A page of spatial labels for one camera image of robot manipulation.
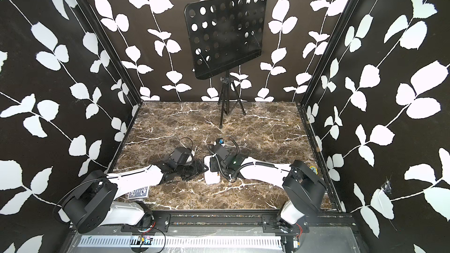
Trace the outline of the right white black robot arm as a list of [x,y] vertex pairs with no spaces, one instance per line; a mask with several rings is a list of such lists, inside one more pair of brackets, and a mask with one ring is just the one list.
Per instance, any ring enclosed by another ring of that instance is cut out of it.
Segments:
[[277,216],[280,227],[291,228],[301,219],[316,217],[321,212],[326,184],[305,162],[263,162],[239,152],[232,154],[219,142],[207,148],[211,155],[210,170],[220,173],[228,182],[258,180],[286,192],[288,200]]

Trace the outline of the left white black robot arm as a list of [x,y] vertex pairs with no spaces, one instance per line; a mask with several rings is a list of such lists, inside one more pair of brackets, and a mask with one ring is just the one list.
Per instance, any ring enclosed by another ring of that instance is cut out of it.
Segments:
[[176,177],[188,181],[208,170],[203,160],[194,158],[191,149],[178,147],[163,160],[134,171],[91,172],[61,199],[60,209],[80,234],[106,225],[128,225],[133,231],[146,233],[155,225],[152,211],[141,201],[123,203],[117,198]]

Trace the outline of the white digital alarm clock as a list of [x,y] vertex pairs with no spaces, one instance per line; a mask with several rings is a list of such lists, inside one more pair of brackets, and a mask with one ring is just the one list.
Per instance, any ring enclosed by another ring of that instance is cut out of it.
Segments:
[[208,171],[204,173],[205,182],[207,185],[215,185],[220,183],[220,174],[219,172],[213,172],[211,168],[211,156],[206,156],[204,158],[204,163],[208,167]]

